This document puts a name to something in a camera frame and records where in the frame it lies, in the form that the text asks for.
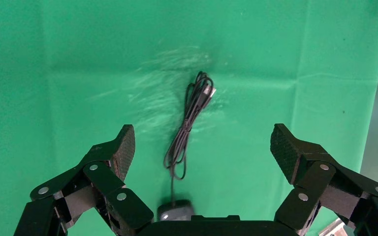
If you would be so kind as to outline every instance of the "usb cable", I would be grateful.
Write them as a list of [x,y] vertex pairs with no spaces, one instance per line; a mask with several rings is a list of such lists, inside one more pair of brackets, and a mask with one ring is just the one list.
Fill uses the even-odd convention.
[[[212,99],[216,89],[214,82],[208,74],[200,71],[194,83],[190,83],[185,95],[185,113],[181,127],[164,156],[163,165],[169,170],[171,180],[171,202],[175,203],[173,181],[174,179],[183,180],[186,175],[186,148],[193,123],[200,112],[206,108]],[[176,165],[183,163],[183,173],[181,176],[176,174]]]

